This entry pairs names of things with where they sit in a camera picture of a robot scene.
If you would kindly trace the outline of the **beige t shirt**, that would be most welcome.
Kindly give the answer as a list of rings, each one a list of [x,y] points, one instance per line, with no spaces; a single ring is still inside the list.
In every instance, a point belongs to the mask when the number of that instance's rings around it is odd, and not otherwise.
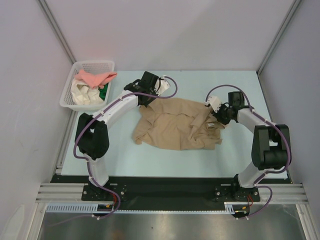
[[[182,98],[156,99],[139,112],[132,135],[135,144],[165,150],[214,150],[227,127],[211,114],[210,107]]]

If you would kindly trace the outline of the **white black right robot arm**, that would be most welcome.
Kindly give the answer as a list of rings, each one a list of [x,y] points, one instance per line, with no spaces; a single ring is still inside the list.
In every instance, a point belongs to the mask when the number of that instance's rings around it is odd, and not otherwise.
[[[268,174],[280,174],[291,163],[289,127],[273,123],[249,104],[240,91],[228,93],[228,102],[222,103],[216,96],[210,96],[208,103],[212,115],[223,125],[235,121],[245,126],[252,134],[251,163],[235,175],[228,193],[236,201],[245,201],[249,194],[258,190],[257,185]]]

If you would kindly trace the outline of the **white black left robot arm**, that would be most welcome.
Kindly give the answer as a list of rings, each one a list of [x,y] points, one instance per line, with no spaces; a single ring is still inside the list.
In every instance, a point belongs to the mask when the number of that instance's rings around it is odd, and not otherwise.
[[[144,72],[140,79],[127,84],[111,103],[93,114],[80,115],[76,128],[73,156],[84,160],[93,194],[100,200],[110,196],[111,188],[106,165],[102,158],[110,147],[109,130],[128,111],[138,106],[148,106],[160,97],[170,84],[164,77]]]

